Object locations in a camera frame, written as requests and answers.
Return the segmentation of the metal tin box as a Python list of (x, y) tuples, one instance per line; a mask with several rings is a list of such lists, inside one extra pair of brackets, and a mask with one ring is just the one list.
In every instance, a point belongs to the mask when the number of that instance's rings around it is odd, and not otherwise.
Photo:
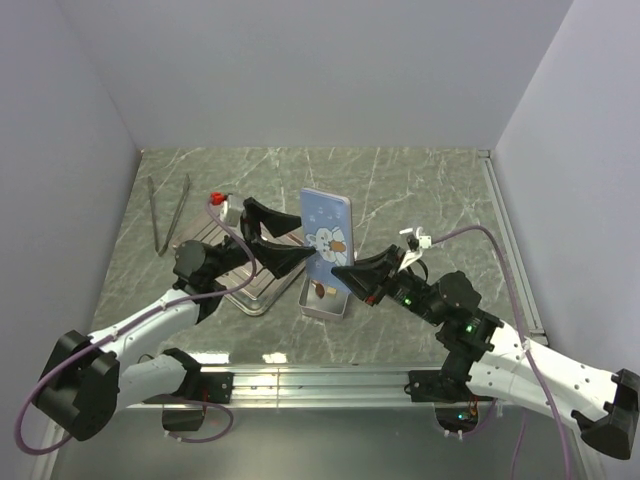
[(344, 318), (349, 294), (340, 290), (330, 294), (325, 291), (320, 297), (316, 293), (316, 283), (308, 277), (300, 290), (298, 305), (303, 315), (319, 320), (338, 321)]

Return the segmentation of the metal tin lid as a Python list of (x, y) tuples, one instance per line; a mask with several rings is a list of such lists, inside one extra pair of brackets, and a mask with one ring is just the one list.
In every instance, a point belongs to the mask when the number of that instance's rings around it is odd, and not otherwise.
[(299, 203), (304, 244), (316, 251), (306, 260), (307, 276), (326, 287), (347, 292), (332, 269), (354, 263), (351, 201), (346, 196), (303, 188)]

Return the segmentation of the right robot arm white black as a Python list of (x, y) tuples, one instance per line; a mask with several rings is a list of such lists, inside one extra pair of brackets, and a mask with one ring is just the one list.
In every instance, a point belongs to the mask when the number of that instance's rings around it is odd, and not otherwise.
[(520, 336), (480, 308), (481, 296), (463, 272), (430, 283), (405, 266), (406, 254), (392, 245), (332, 273), (367, 305), (388, 298), (437, 327), (448, 352), (440, 373), (446, 396), (492, 397), (557, 417), (594, 450), (630, 459), (639, 422), (636, 373), (591, 367)]

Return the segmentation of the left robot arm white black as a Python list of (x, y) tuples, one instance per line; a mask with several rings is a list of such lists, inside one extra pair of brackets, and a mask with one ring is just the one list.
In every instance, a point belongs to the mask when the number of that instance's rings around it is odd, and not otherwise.
[(212, 315), (230, 288), (221, 278), (250, 266), (282, 278), (311, 257), (304, 245), (278, 243), (301, 227), (300, 217), (272, 210), (252, 197), (225, 196), (208, 210), (224, 231), (211, 245), (189, 239), (175, 250), (175, 283), (139, 313), (88, 335), (71, 330), (55, 344), (29, 402), (72, 438), (95, 436), (115, 413), (159, 396), (200, 401), (201, 364), (167, 349), (151, 360), (143, 355), (173, 334)]

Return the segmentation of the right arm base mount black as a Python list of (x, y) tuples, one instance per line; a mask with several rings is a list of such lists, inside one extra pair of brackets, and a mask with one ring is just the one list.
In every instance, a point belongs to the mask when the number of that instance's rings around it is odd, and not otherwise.
[(473, 394), (467, 386), (472, 365), (472, 360), (449, 353), (439, 370), (410, 370), (404, 386), (412, 403), (433, 403), (443, 434), (459, 441), (486, 428), (496, 407), (495, 399)]

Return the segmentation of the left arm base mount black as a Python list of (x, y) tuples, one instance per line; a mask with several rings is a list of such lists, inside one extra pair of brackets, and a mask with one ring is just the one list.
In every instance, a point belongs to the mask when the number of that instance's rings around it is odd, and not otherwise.
[[(172, 413), (162, 410), (161, 422), (165, 435), (187, 444), (204, 444), (222, 439), (234, 426), (235, 417), (228, 405), (231, 401), (234, 374), (206, 373), (203, 365), (191, 355), (178, 349), (164, 350), (156, 360), (173, 360), (178, 370), (184, 374), (179, 385), (173, 391), (157, 391), (143, 400), (144, 403), (162, 405), (187, 405), (185, 411)], [(211, 410), (224, 413), (228, 422), (221, 431), (210, 437), (184, 437), (182, 433), (194, 433), (204, 426), (206, 415)]]

